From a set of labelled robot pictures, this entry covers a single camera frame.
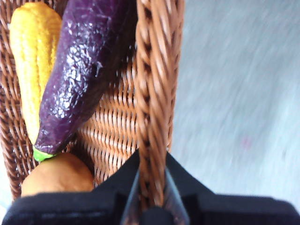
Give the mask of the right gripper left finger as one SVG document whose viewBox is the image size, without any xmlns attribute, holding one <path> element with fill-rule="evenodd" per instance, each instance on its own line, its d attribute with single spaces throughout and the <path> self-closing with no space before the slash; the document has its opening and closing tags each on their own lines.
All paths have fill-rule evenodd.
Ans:
<svg viewBox="0 0 300 225">
<path fill-rule="evenodd" d="M 4 225 L 117 225 L 139 166 L 135 152 L 120 169 L 91 192 L 42 193 L 17 199 Z"/>
</svg>

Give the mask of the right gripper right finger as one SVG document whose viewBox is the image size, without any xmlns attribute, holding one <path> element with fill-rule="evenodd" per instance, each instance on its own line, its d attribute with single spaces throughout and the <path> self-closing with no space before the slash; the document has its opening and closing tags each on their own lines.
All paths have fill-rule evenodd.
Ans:
<svg viewBox="0 0 300 225">
<path fill-rule="evenodd" d="M 166 165 L 192 225 L 298 225 L 292 204 L 271 197 L 221 195 L 190 175 L 170 154 Z"/>
</svg>

